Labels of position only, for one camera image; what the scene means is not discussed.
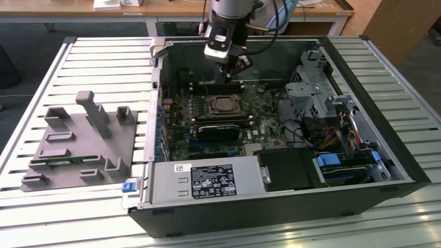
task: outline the cpu socket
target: cpu socket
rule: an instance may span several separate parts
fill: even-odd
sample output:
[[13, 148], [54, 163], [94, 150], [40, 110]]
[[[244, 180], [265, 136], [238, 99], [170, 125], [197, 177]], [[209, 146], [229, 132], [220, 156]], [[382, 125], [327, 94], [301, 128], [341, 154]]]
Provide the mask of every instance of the cpu socket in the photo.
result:
[[216, 116], [238, 116], [244, 114], [238, 95], [209, 97], [209, 114]]

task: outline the white sticker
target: white sticker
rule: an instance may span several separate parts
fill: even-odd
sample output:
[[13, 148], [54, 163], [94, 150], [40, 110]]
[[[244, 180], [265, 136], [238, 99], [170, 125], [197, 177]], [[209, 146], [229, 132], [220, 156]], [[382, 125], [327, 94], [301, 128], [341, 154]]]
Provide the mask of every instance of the white sticker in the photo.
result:
[[141, 16], [142, 13], [141, 13], [141, 12], [124, 12], [122, 15], [124, 15], [124, 16], [128, 16], [128, 15], [129, 15], [129, 16], [134, 16], [134, 15]]
[[192, 164], [174, 164], [174, 172], [189, 172]]
[[70, 164], [70, 162], [69, 161], [48, 162], [48, 165], [62, 165], [62, 164]]
[[232, 191], [232, 190], [236, 190], [236, 187], [225, 187], [224, 189], [225, 189], [225, 191]]

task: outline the metal workbench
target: metal workbench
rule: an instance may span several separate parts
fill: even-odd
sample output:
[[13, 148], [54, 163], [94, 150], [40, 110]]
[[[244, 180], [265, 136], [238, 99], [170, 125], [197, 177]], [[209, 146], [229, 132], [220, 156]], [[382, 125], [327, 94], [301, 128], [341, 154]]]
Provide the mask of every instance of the metal workbench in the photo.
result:
[[[24, 193], [18, 187], [42, 137], [49, 106], [68, 113], [78, 90], [94, 92], [106, 111], [140, 111], [132, 176], [142, 173], [150, 90], [150, 38], [77, 38], [62, 44], [0, 156], [0, 247], [433, 247], [441, 245], [441, 121], [367, 40], [331, 38], [349, 67], [433, 183], [363, 214], [232, 230], [149, 238], [121, 208], [121, 185]], [[346, 89], [335, 77], [341, 90]]]

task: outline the warning label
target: warning label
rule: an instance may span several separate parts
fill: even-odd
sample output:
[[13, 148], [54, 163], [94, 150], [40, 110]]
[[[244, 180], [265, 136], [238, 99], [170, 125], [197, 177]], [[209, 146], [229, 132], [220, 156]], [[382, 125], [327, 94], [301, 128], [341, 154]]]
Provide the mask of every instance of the warning label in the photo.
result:
[[237, 195], [230, 164], [192, 168], [192, 196], [194, 199]]

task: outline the blue tab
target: blue tab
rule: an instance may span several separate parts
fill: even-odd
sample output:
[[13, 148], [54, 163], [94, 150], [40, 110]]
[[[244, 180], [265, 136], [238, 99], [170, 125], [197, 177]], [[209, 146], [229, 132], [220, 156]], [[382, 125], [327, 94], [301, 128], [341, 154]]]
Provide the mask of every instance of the blue tab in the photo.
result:
[[317, 162], [318, 162], [318, 165], [319, 165], [319, 161], [318, 159], [322, 160], [322, 164], [321, 166], [327, 166], [327, 165], [339, 165], [341, 162], [339, 162], [339, 159], [338, 159], [338, 156], [337, 154], [334, 153], [327, 153], [327, 154], [321, 154], [317, 158]]
[[379, 162], [381, 157], [379, 157], [379, 154], [378, 154], [377, 151], [373, 151], [373, 152], [371, 152], [371, 156], [373, 156], [373, 159], [375, 160], [375, 162]]
[[323, 162], [323, 159], [321, 157], [317, 158], [317, 164], [318, 164], [318, 167], [325, 166], [325, 162]]
[[122, 193], [134, 192], [136, 191], [136, 182], [122, 183], [121, 191], [122, 191]]

